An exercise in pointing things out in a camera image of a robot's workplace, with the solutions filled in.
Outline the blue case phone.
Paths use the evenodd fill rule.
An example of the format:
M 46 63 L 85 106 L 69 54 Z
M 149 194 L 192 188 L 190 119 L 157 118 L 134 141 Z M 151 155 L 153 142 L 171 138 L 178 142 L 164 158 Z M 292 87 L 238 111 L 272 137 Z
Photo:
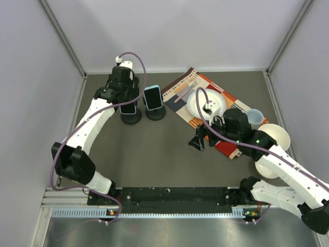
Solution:
M 158 110 L 162 108 L 162 94 L 159 85 L 151 85 L 144 89 L 143 98 L 147 110 Z

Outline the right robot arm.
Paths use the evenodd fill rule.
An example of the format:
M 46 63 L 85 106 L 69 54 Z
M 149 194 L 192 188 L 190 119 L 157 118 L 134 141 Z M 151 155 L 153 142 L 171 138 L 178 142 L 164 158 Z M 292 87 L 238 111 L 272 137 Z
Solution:
M 241 181 L 240 198 L 250 204 L 265 202 L 292 213 L 318 234 L 328 233 L 328 184 L 321 181 L 291 158 L 278 141 L 262 130 L 253 129 L 247 115 L 229 109 L 220 116 L 220 109 L 201 108 L 197 115 L 202 124 L 189 144 L 203 151 L 204 138 L 214 146 L 231 143 L 244 155 L 274 172 L 287 187 L 276 187 L 264 180 L 249 177 Z

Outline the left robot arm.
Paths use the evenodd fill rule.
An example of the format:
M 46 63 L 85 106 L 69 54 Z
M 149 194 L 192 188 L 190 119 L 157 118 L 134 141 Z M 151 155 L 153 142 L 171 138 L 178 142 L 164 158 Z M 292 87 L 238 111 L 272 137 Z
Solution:
M 105 86 L 96 90 L 90 106 L 73 134 L 62 144 L 51 148 L 55 173 L 99 193 L 105 204 L 116 200 L 115 183 L 96 171 L 89 157 L 90 149 L 107 120 L 120 103 L 129 102 L 139 94 L 139 80 L 131 61 L 117 64 Z

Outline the purple case phone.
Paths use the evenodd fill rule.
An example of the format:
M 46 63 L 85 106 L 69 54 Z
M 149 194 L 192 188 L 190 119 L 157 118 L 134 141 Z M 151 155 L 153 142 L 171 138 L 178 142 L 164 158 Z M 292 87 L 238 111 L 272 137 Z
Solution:
M 129 103 L 129 104 L 125 104 L 125 105 L 121 105 L 120 106 L 120 113 L 122 115 L 134 115 L 137 113 L 137 108 L 136 108 L 136 104 L 134 102 Z

